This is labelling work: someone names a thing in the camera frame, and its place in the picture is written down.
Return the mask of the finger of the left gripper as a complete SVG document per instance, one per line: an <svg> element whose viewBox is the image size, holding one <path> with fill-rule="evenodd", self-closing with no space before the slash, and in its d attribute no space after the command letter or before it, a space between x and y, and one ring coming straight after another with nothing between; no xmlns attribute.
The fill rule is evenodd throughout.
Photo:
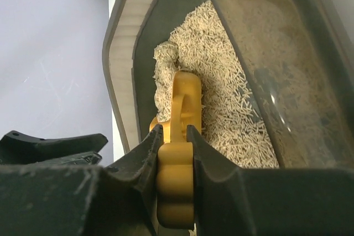
<svg viewBox="0 0 354 236"><path fill-rule="evenodd" d="M106 144L107 138L100 133L44 139L11 131L1 139L1 164L97 165Z"/></svg>

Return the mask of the yellow plastic litter scoop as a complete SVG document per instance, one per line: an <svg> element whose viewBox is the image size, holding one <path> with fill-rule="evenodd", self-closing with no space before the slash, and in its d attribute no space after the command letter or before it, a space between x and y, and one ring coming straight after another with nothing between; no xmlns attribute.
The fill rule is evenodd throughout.
<svg viewBox="0 0 354 236"><path fill-rule="evenodd" d="M163 145L157 154L157 219L166 228L194 228L193 147L187 127L201 132L201 81L188 72L173 78L170 119L162 122Z"/></svg>

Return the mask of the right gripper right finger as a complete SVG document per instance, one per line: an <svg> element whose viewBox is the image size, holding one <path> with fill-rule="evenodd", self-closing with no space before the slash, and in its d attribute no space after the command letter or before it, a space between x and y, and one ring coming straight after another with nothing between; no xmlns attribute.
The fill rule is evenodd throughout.
<svg viewBox="0 0 354 236"><path fill-rule="evenodd" d="M351 169L244 169L187 128L198 235L352 235Z"/></svg>

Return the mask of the dark grey litter box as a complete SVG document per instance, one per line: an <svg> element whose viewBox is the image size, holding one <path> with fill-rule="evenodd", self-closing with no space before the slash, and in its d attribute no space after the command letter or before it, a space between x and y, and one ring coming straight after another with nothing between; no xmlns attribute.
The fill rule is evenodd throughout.
<svg viewBox="0 0 354 236"><path fill-rule="evenodd" d="M211 1L279 166L353 167L353 68L320 0L114 0L103 71L125 153L157 120L155 47Z"/></svg>

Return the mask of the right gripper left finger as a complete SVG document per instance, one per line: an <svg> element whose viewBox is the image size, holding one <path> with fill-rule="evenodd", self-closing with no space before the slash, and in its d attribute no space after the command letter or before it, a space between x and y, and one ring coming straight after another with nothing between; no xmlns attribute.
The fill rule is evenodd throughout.
<svg viewBox="0 0 354 236"><path fill-rule="evenodd" d="M163 129L97 165L1 164L2 235L156 235L155 176Z"/></svg>

